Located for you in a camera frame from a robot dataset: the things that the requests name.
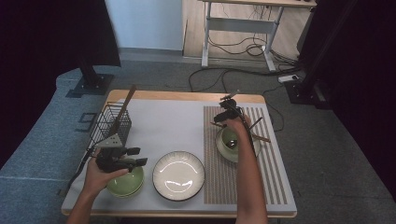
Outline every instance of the white wall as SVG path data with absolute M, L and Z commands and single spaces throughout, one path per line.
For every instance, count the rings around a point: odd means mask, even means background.
M 183 49 L 182 0 L 106 0 L 119 48 Z

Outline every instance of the dish rack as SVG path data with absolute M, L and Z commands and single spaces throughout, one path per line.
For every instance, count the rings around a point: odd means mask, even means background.
M 119 115 L 122 105 L 123 103 L 115 102 L 108 102 L 106 104 L 94 125 L 94 129 L 91 132 L 91 141 L 88 144 L 87 151 L 94 152 L 96 144 L 110 137 L 110 129 L 115 124 L 116 117 Z M 125 110 L 125 112 L 120 116 L 119 123 L 120 126 L 117 130 L 117 134 L 119 135 L 122 145 L 125 146 L 128 133 L 132 126 L 128 110 Z

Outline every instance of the green bowl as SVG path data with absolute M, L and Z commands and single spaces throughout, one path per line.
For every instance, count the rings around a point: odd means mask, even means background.
M 238 146 L 229 148 L 226 144 L 232 140 L 237 140 L 236 134 L 228 127 L 221 129 L 216 135 L 216 147 L 219 153 L 227 160 L 238 162 Z M 253 146 L 256 155 L 260 152 L 262 146 L 259 140 L 253 139 Z
M 131 173 L 119 176 L 107 183 L 107 190 L 116 197 L 132 196 L 143 184 L 145 178 L 143 168 L 136 167 Z

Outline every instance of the green plate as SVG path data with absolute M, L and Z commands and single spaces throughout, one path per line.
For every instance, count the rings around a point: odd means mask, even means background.
M 131 173 L 114 178 L 107 183 L 107 190 L 111 194 L 125 198 L 133 195 L 143 184 L 145 178 L 143 168 L 136 167 Z

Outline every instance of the wooden table edge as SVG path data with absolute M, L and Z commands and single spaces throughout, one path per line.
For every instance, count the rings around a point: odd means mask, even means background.
M 269 7 L 316 7 L 315 0 L 305 2 L 304 0 L 199 0 L 201 2 L 225 3 L 225 4 L 241 4 L 241 5 L 257 5 Z
M 71 210 L 62 209 L 62 214 L 65 216 L 70 215 Z M 236 212 L 224 213 L 210 213 L 210 212 L 151 212 L 151 211 L 136 211 L 136 212 L 113 212 L 92 210 L 91 216 L 105 216 L 105 217 L 190 217 L 190 218 L 236 218 Z M 296 217 L 297 212 L 290 213 L 273 213 L 268 215 L 270 218 L 292 218 Z
M 113 90 L 106 99 L 106 102 L 117 102 L 125 99 L 128 90 Z M 184 92 L 184 91 L 136 91 L 133 99 L 144 100 L 178 100 L 178 101 L 211 101 L 220 102 L 220 98 L 225 93 L 207 93 L 207 92 Z M 233 97 L 237 103 L 254 103 L 265 104 L 264 97 L 258 94 L 236 94 Z

